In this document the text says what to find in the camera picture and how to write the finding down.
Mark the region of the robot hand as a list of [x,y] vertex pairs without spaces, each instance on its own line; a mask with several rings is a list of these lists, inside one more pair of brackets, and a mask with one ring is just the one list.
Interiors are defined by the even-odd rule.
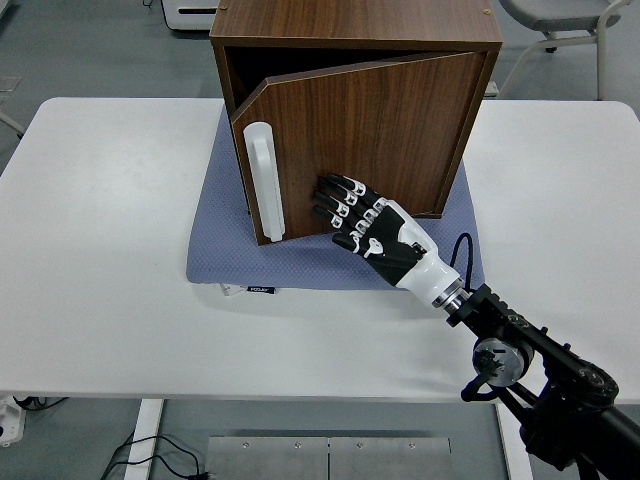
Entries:
[[469,298],[460,274],[440,258],[436,243],[399,204],[346,176],[329,174],[318,183],[314,212],[336,230],[335,244],[427,306],[451,312]]

